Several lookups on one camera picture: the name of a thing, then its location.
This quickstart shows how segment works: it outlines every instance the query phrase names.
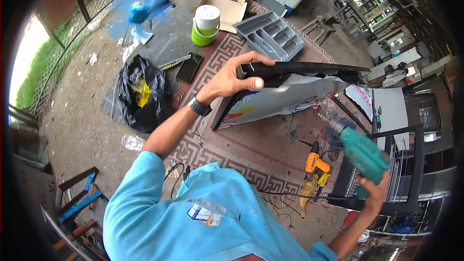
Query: gray plastic tray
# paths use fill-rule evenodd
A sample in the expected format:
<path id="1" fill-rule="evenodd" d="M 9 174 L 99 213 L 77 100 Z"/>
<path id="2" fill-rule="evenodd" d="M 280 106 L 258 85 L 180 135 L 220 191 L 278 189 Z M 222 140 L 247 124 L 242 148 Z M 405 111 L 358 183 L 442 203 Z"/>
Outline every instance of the gray plastic tray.
<path id="1" fill-rule="evenodd" d="M 290 61 L 305 46 L 304 40 L 272 10 L 233 26 L 254 50 L 272 60 Z"/>

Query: bag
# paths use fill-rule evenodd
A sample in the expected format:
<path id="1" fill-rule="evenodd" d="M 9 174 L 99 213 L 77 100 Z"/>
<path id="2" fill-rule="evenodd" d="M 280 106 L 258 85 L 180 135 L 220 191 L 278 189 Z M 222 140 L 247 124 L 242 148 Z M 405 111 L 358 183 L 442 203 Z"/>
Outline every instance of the bag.
<path id="1" fill-rule="evenodd" d="M 132 87 L 143 78 L 150 88 L 150 94 L 147 103 L 139 107 L 137 92 Z M 140 133 L 151 133 L 174 113 L 171 94 L 164 72 L 153 66 L 148 59 L 136 55 L 124 64 L 113 89 L 103 98 L 101 110 L 116 123 Z"/>

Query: green water jug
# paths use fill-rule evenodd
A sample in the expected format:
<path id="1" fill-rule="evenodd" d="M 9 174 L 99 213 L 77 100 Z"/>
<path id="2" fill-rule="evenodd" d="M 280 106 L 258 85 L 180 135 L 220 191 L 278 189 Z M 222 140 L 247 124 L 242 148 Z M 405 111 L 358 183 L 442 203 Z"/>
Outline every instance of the green water jug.
<path id="1" fill-rule="evenodd" d="M 202 5 L 197 8 L 192 25 L 192 42 L 199 46 L 205 47 L 212 43 L 217 37 L 220 21 L 220 11 L 212 5 Z"/>

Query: light blue shirt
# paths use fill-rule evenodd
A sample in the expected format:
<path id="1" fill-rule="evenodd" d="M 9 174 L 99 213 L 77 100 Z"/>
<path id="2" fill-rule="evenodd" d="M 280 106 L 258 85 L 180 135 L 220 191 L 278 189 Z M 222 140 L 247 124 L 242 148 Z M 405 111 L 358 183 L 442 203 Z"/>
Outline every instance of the light blue shirt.
<path id="1" fill-rule="evenodd" d="M 103 243 L 112 261 L 337 260 L 325 244 L 306 252 L 237 171 L 211 163 L 193 170 L 175 200 L 160 202 L 165 168 L 142 152 L 106 207 Z"/>

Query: green power drill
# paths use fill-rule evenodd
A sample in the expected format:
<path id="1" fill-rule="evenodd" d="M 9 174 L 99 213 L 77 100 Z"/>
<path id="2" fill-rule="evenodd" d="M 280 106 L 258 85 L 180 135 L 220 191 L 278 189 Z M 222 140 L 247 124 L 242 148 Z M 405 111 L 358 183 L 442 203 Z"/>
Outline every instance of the green power drill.
<path id="1" fill-rule="evenodd" d="M 339 137 L 345 147 L 345 157 L 361 172 L 361 175 L 379 184 L 384 171 L 388 170 L 391 165 L 388 155 L 367 136 L 335 120 L 331 121 L 328 127 L 335 136 Z M 363 200 L 369 196 L 369 192 L 359 186 L 356 189 L 356 196 Z"/>

